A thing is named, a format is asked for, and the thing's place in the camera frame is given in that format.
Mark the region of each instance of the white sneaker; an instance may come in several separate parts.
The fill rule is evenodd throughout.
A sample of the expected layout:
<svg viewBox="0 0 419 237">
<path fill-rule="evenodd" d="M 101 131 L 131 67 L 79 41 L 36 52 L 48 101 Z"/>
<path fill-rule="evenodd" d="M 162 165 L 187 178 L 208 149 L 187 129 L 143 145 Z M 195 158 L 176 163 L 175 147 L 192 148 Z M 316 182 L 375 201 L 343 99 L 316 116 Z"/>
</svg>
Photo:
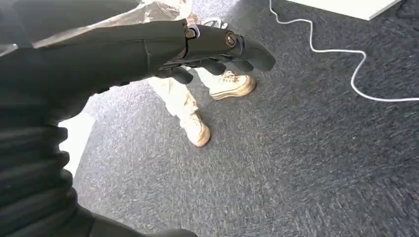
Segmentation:
<svg viewBox="0 0 419 237">
<path fill-rule="evenodd" d="M 215 100 L 227 97 L 240 97 L 249 94 L 255 87 L 256 80 L 252 77 L 247 75 L 236 76 L 231 71 L 226 71 L 219 76 L 218 83 L 214 82 L 211 84 L 209 95 Z"/>
<path fill-rule="evenodd" d="M 180 126 L 185 129 L 189 140 L 197 147 L 202 147 L 210 140 L 210 129 L 197 113 L 180 118 Z"/>
</svg>

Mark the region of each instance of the prosthetic finger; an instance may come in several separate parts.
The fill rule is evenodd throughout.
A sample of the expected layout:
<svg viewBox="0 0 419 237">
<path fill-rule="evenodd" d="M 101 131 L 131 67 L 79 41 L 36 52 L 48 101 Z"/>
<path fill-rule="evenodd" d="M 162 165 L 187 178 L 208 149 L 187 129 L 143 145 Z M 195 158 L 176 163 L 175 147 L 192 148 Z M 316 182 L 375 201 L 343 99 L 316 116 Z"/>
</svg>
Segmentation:
<svg viewBox="0 0 419 237">
<path fill-rule="evenodd" d="M 194 76 L 190 74 L 186 69 L 183 67 L 176 67 L 172 69 L 167 69 L 164 71 L 160 71 L 156 74 L 158 78 L 174 78 L 180 84 L 189 84 L 191 83 Z"/>
<path fill-rule="evenodd" d="M 232 50 L 232 56 L 237 59 L 247 60 L 259 71 L 267 72 L 276 63 L 274 56 L 265 47 L 250 38 L 238 36 L 237 47 L 241 51 Z"/>
<path fill-rule="evenodd" d="M 276 63 L 272 54 L 261 44 L 227 29 L 193 25 L 187 30 L 186 35 L 185 54 L 178 60 L 167 62 L 166 68 L 179 65 L 194 66 L 202 64 L 202 60 L 207 60 L 205 63 L 208 63 L 209 70 L 214 69 L 213 62 L 233 62 L 238 69 L 245 72 L 253 68 L 266 72 Z"/>
<path fill-rule="evenodd" d="M 242 72 L 250 72 L 254 69 L 254 67 L 248 61 L 233 61 L 232 63 Z"/>
<path fill-rule="evenodd" d="M 193 62 L 190 65 L 193 67 L 205 68 L 208 72 L 216 76 L 223 74 L 227 69 L 224 64 L 217 63 L 210 59 L 203 59 L 198 62 Z"/>
</svg>

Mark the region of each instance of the carpet floor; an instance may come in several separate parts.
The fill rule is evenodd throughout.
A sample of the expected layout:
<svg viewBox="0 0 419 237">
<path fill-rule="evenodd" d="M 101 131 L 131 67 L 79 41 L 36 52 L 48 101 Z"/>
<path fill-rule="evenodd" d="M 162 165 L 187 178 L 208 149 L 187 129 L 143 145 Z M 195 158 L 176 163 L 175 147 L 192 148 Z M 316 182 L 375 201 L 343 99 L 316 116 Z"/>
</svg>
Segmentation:
<svg viewBox="0 0 419 237">
<path fill-rule="evenodd" d="M 419 236 L 419 104 L 358 96 L 350 77 L 361 56 L 311 52 L 308 25 L 277 24 L 267 0 L 194 1 L 200 16 L 221 16 L 278 63 L 255 72 L 257 88 L 243 98 L 214 101 L 200 80 L 189 85 L 212 131 L 200 149 L 144 81 L 93 96 L 80 202 L 141 232 Z M 366 51 L 356 85 L 384 98 L 419 96 L 418 4 L 368 22 L 273 0 L 281 19 L 314 21 L 315 47 Z"/>
</svg>

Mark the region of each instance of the robotic hand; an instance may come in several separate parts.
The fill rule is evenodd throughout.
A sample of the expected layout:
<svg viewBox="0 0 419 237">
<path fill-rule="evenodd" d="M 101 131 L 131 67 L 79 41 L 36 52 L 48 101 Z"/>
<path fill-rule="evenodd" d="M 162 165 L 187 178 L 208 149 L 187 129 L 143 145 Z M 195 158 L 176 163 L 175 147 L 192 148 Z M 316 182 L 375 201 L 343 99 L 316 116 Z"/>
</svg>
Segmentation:
<svg viewBox="0 0 419 237">
<path fill-rule="evenodd" d="M 231 62 L 242 71 L 270 70 L 273 56 L 230 30 L 187 27 L 186 21 L 98 28 L 0 57 L 0 236 L 195 237 L 185 230 L 144 235 L 92 214 L 77 203 L 67 132 L 59 121 L 78 114 L 89 96 L 150 76 L 189 83 L 181 66 L 213 74 Z"/>
</svg>

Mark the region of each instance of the white cord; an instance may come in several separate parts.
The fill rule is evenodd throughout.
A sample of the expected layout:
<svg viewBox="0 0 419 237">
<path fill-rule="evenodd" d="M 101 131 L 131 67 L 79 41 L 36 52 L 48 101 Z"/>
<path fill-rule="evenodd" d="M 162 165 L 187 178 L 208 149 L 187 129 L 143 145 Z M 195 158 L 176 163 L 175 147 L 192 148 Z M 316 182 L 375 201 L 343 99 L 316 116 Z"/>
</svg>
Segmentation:
<svg viewBox="0 0 419 237">
<path fill-rule="evenodd" d="M 287 21 L 287 22 L 282 22 L 278 19 L 278 14 L 273 10 L 272 8 L 272 0 L 269 0 L 269 8 L 271 10 L 271 12 L 275 15 L 276 17 L 276 21 L 279 24 L 283 24 L 283 25 L 287 25 L 287 24 L 291 24 L 294 22 L 306 22 L 308 24 L 310 24 L 310 39 L 309 39 L 309 44 L 310 44 L 310 48 L 313 52 L 316 53 L 358 53 L 358 54 L 362 54 L 363 59 L 361 60 L 361 62 L 358 64 L 358 66 L 355 68 L 355 71 L 352 74 L 351 77 L 351 86 L 352 89 L 359 94 L 360 96 L 370 99 L 370 100 L 374 100 L 374 101 L 380 101 L 380 102 L 407 102 L 407 101 L 419 101 L 419 98 L 402 98 L 402 99 L 383 99 L 383 98 L 377 98 L 377 97 L 373 97 L 373 96 L 369 96 L 367 94 L 362 93 L 360 90 L 358 90 L 358 88 L 356 88 L 355 86 L 355 78 L 356 75 L 358 74 L 359 69 L 362 67 L 362 65 L 364 64 L 365 60 L 367 59 L 367 54 L 364 51 L 361 50 L 348 50 L 348 49 L 315 49 L 313 47 L 313 22 L 307 19 L 295 19 L 292 21 Z"/>
</svg>

